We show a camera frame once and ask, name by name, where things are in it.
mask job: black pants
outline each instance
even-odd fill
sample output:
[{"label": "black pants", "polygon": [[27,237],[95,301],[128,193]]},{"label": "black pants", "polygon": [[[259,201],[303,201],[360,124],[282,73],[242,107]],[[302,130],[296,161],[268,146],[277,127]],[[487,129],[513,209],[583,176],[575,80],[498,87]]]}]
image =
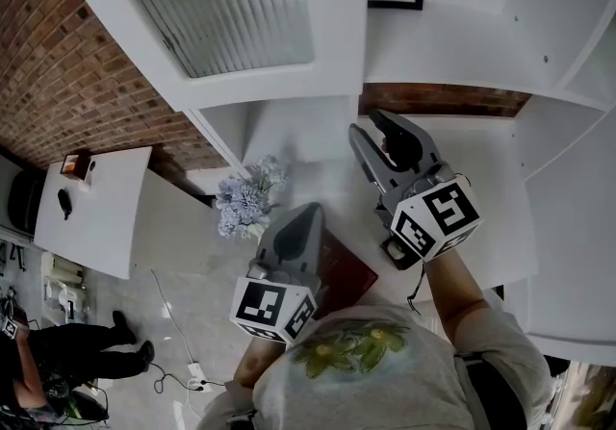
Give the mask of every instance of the black pants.
[{"label": "black pants", "polygon": [[80,384],[90,380],[123,379],[146,369],[137,353],[102,350],[125,344],[117,328],[67,324],[33,331],[30,346],[37,364],[43,358],[64,367]]}]

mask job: red brick wall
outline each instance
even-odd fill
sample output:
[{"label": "red brick wall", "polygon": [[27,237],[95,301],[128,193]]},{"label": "red brick wall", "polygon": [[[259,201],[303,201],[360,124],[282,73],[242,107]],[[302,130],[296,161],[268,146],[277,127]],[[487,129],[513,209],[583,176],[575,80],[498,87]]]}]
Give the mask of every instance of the red brick wall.
[{"label": "red brick wall", "polygon": [[514,117],[528,98],[528,93],[506,89],[422,83],[370,83],[364,85],[364,93],[359,100],[359,113],[384,109],[397,114]]},{"label": "red brick wall", "polygon": [[0,0],[0,146],[45,168],[79,148],[146,145],[152,167],[171,179],[226,166],[84,0]]}]

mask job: black shoe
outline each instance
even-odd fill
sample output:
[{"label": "black shoe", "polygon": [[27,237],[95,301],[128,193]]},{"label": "black shoe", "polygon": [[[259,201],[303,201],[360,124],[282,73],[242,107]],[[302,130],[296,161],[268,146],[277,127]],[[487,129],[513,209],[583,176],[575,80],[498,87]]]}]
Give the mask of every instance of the black shoe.
[{"label": "black shoe", "polygon": [[135,344],[137,336],[128,327],[124,314],[120,311],[114,311],[113,316],[115,328],[119,331],[119,338],[122,340],[122,344]]},{"label": "black shoe", "polygon": [[154,362],[154,357],[156,356],[156,353],[154,352],[154,344],[152,344],[152,341],[146,341],[144,344],[142,344],[137,354],[141,357],[143,365],[145,366],[143,371],[147,372],[150,367],[150,364]]}]

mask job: cable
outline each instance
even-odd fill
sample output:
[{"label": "cable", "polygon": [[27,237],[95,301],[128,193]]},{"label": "cable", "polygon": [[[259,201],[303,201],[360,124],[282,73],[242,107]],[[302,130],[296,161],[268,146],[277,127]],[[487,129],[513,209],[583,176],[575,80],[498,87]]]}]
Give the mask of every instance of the cable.
[{"label": "cable", "polygon": [[[171,377],[175,382],[177,382],[180,386],[182,386],[187,391],[203,392],[203,388],[197,388],[197,389],[189,388],[186,384],[184,384],[184,382],[182,382],[172,373],[166,373],[165,370],[160,365],[153,364],[153,363],[151,365],[156,367],[158,370],[160,370],[163,373],[163,377],[154,381],[154,391],[156,392],[156,394],[162,394],[165,391],[165,379],[167,379],[168,377]],[[224,384],[221,384],[219,382],[205,381],[205,383],[212,384],[214,386],[224,386]]]},{"label": "cable", "polygon": [[194,364],[194,358],[191,353],[191,349],[189,348],[189,342],[186,340],[186,336],[184,336],[184,333],[182,333],[182,330],[180,329],[180,327],[177,325],[177,322],[173,318],[173,314],[171,313],[171,309],[169,308],[167,301],[165,300],[165,296],[163,295],[163,289],[161,288],[161,284],[159,283],[158,278],[156,277],[156,273],[154,272],[153,269],[150,269],[150,272],[152,273],[152,276],[154,276],[154,281],[156,281],[158,292],[161,294],[161,298],[163,299],[163,303],[165,304],[165,308],[167,309],[167,312],[169,312],[169,318],[171,319],[171,322],[173,322],[173,325],[175,326],[175,329],[177,329],[177,332],[180,333],[180,336],[184,340],[184,344],[186,345],[186,351],[189,354],[191,363]]},{"label": "cable", "polygon": [[[173,322],[173,325],[175,326],[175,329],[177,329],[177,332],[180,333],[180,336],[182,337],[182,339],[184,340],[184,345],[186,346],[186,352],[189,354],[189,358],[191,359],[191,363],[194,364],[195,360],[193,357],[193,354],[191,353],[191,349],[189,348],[189,342],[186,339],[186,336],[184,336],[184,333],[182,332],[182,330],[180,329],[180,326],[177,325],[177,322],[175,321],[175,319],[173,318],[173,314],[171,313],[171,309],[169,308],[168,304],[167,304],[167,300],[165,299],[165,295],[163,294],[163,289],[161,288],[161,283],[158,281],[158,277],[156,276],[156,273],[154,272],[153,269],[150,269],[150,272],[152,273],[152,276],[154,276],[154,281],[156,281],[156,286],[158,287],[158,292],[161,295],[161,299],[163,300],[163,303],[165,304],[165,308],[167,309],[167,312],[169,313],[169,318],[171,319],[171,322]],[[154,391],[158,394],[162,394],[163,391],[165,390],[165,379],[167,377],[171,377],[172,379],[174,379],[176,382],[178,382],[184,389],[186,389],[186,403],[184,404],[184,407],[188,407],[191,409],[191,411],[198,417],[201,418],[201,415],[196,412],[193,408],[193,406],[191,405],[191,392],[203,392],[202,388],[198,388],[198,389],[189,389],[189,387],[184,384],[180,379],[178,379],[175,375],[171,374],[171,373],[166,373],[162,367],[156,365],[156,364],[151,364],[154,367],[158,368],[162,373],[163,373],[163,377],[161,379],[158,379],[157,381],[154,382]],[[224,387],[224,384],[220,384],[218,382],[211,382],[211,381],[206,381],[206,384],[212,384],[214,386],[221,386]]]},{"label": "cable", "polygon": [[[102,391],[103,394],[105,394],[105,414],[107,415],[107,417],[109,417],[109,396],[107,395],[107,392],[104,389],[100,389],[96,386],[94,386],[93,384],[88,384],[86,383],[86,386],[88,386],[91,389],[96,389],[97,391]],[[77,426],[88,426],[88,425],[95,425],[96,423],[102,423],[103,421],[107,421],[106,419],[99,419],[98,421],[90,421],[88,420],[88,423],[78,423],[78,424],[74,424],[74,423],[66,423],[66,421],[68,419],[76,419],[76,420],[84,420],[84,418],[74,418],[74,417],[65,417],[62,421],[62,423],[51,423],[49,426],[70,426],[70,427],[77,427]]]},{"label": "cable", "polygon": [[409,307],[413,310],[413,312],[416,312],[419,316],[421,316],[422,314],[420,313],[420,311],[417,310],[417,308],[413,304],[413,300],[415,300],[415,297],[417,296],[417,292],[420,290],[420,287],[422,286],[422,281],[424,280],[424,276],[425,276],[425,264],[422,264],[422,275],[420,276],[420,281],[417,283],[417,287],[415,287],[415,291],[413,291],[409,296],[406,297],[406,301],[408,302]]}]

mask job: gray t-shirt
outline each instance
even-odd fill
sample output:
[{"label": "gray t-shirt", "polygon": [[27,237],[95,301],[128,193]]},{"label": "gray t-shirt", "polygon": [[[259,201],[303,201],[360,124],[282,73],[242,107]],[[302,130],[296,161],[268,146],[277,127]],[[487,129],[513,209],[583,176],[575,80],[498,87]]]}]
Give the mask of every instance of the gray t-shirt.
[{"label": "gray t-shirt", "polygon": [[229,417],[252,405],[257,430],[487,428],[456,353],[483,353],[518,396],[529,427],[550,399],[543,356],[504,312],[466,316],[453,345],[398,307],[353,307],[306,331],[254,392],[229,386],[198,429],[223,430]]}]

